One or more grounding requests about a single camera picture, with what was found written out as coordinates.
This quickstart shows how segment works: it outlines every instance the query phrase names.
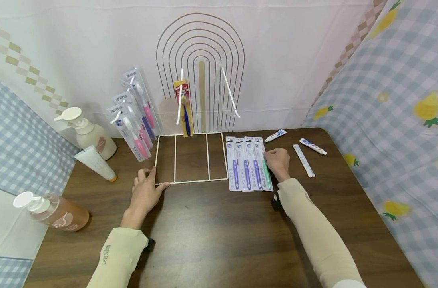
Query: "brown tabletop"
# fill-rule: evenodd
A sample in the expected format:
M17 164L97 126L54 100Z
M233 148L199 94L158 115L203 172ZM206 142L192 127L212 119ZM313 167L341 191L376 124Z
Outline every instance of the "brown tabletop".
M224 136L265 139L272 133ZM301 137L328 152L323 156L301 145L315 178L307 177L292 149ZM174 137L160 142L158 178L172 181ZM156 147L152 158L138 163L124 140L116 143L118 151L108 161L119 176L114 183L77 162L64 196L89 209L91 221L74 233L47 231L25 288L86 287L104 241L128 207L137 170L155 163ZM288 130L265 148L288 149L291 176L346 242L368 288L423 287L328 133ZM226 176L219 134L209 136L208 152L211 178ZM205 136L177 137L176 180L207 177ZM321 287L295 228L284 212L272 209L272 196L266 191L230 192L227 181L171 185L141 228L157 243L151 254L141 255L128 287Z

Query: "pump bottle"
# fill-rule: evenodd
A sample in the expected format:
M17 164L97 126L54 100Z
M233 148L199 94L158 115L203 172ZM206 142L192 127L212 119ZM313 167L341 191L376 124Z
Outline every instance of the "pump bottle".
M26 207L34 221L70 232L82 229L90 218L88 210L56 194L23 192L13 200L13 206Z
M117 145L104 128L83 118L79 107L70 107L62 112L54 121L64 120L72 124L77 133L77 143L82 148L93 145L104 160L109 159L117 151Z

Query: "orange bottle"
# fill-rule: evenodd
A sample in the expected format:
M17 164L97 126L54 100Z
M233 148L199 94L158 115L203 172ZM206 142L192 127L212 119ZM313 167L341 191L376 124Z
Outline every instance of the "orange bottle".
M70 232L82 229L90 218L88 210L56 194L23 192L14 199L13 206L26 207L34 221Z

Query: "arm sleeve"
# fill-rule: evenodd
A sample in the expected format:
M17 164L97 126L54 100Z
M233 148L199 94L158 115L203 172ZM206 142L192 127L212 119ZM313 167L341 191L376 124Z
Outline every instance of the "arm sleeve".
M324 288L365 287L345 243L294 178L278 184L286 215L295 225L313 270ZM346 286L356 283L358 286Z
M86 288L126 288L149 239L141 230L113 228Z

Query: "blue gingham fabric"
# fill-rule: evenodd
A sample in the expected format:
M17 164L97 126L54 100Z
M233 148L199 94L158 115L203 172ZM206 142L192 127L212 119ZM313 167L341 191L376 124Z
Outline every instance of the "blue gingham fabric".
M78 151L0 82L0 190L62 193Z
M330 133L422 282L438 288L438 0L396 4L303 126Z
M31 266L32 260L0 258L0 288L21 288Z

